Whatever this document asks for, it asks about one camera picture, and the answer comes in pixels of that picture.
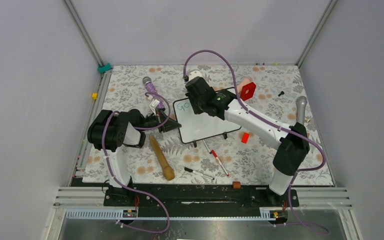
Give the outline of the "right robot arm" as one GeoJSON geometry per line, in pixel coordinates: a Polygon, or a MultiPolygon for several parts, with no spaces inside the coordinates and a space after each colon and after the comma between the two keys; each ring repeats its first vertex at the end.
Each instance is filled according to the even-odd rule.
{"type": "Polygon", "coordinates": [[[273,159],[275,171],[266,198],[273,206],[281,205],[287,199],[286,191],[294,174],[310,151],[305,140],[305,126],[299,122],[295,125],[277,123],[246,106],[235,93],[227,89],[215,91],[200,76],[186,82],[185,88],[185,95],[196,115],[205,113],[244,127],[276,150],[273,159]]]}

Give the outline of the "white whiteboard black frame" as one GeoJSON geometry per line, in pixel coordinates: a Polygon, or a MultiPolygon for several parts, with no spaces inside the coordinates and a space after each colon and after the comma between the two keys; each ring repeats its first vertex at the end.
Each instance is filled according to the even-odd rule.
{"type": "Polygon", "coordinates": [[[189,144],[218,135],[224,137],[228,133],[241,129],[238,124],[209,116],[207,113],[194,114],[188,98],[178,99],[172,103],[182,143],[189,144]]]}

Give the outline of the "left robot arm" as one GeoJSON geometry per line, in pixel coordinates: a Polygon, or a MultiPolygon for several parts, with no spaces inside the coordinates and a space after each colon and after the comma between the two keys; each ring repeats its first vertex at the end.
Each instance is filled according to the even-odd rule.
{"type": "Polygon", "coordinates": [[[165,108],[158,108],[156,113],[144,116],[138,109],[129,111],[101,110],[87,130],[87,141],[96,150],[103,151],[109,171],[109,184],[119,188],[116,199],[124,206],[132,204],[135,192],[131,188],[132,177],[123,166],[124,160],[110,157],[119,147],[140,149],[146,142],[145,131],[157,129],[166,133],[179,129],[182,125],[165,113],[165,108]]]}

